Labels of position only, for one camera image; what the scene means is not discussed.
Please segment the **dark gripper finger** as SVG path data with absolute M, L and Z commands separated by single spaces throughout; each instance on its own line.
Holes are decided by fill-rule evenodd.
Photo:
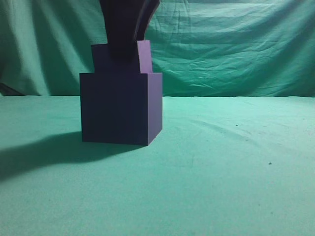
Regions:
M 107 44 L 98 45 L 98 67 L 133 64 L 138 55 L 137 42 L 158 8 L 159 0 L 101 0 Z

